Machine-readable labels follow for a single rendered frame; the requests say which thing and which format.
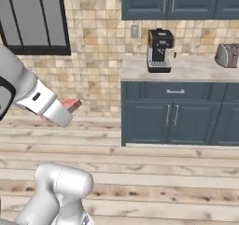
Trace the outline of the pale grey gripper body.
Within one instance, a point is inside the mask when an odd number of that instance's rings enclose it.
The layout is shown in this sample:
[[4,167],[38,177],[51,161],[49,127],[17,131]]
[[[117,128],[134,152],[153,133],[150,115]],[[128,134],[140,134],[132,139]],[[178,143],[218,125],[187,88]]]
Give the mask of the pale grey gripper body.
[[55,122],[61,127],[66,127],[73,118],[70,112],[58,99],[56,99],[52,103],[52,105],[44,112],[43,116],[46,119]]

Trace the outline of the red raw steak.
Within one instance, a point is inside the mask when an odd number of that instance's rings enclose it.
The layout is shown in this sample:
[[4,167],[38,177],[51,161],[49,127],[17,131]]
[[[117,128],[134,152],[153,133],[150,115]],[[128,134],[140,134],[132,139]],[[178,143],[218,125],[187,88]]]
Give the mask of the red raw steak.
[[77,110],[82,105],[82,102],[77,98],[66,99],[63,100],[61,103],[70,112],[71,115],[75,110]]

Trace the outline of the dark blue base cupboards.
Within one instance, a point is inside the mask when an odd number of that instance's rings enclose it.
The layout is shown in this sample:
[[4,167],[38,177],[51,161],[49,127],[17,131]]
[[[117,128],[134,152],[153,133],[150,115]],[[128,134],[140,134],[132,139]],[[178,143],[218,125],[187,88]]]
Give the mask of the dark blue base cupboards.
[[239,83],[123,81],[121,143],[239,146]]

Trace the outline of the black framed window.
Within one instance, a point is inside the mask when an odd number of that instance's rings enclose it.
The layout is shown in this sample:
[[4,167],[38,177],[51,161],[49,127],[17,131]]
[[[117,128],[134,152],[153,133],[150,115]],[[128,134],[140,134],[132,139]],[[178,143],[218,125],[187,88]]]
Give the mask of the black framed window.
[[0,0],[0,36],[15,55],[70,55],[63,0]]

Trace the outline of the black and silver coffee machine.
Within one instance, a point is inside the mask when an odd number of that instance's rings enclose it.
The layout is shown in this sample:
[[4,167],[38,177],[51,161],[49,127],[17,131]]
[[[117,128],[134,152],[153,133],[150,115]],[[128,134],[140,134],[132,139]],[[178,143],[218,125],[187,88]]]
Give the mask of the black and silver coffee machine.
[[147,66],[149,73],[170,73],[172,66],[168,50],[175,45],[170,30],[157,28],[148,31]]

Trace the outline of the silver toaster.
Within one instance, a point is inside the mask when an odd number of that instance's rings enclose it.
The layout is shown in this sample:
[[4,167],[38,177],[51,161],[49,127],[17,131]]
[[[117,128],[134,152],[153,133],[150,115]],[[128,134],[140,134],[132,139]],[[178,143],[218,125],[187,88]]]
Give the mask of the silver toaster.
[[239,44],[220,43],[215,55],[215,62],[225,68],[236,68],[239,65]]

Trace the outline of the dark blue wall cupboards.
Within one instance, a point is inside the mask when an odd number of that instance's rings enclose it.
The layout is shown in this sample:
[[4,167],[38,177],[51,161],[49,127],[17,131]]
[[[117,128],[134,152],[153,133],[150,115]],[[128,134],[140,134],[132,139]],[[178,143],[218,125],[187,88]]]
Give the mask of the dark blue wall cupboards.
[[123,20],[239,20],[239,0],[121,0]]

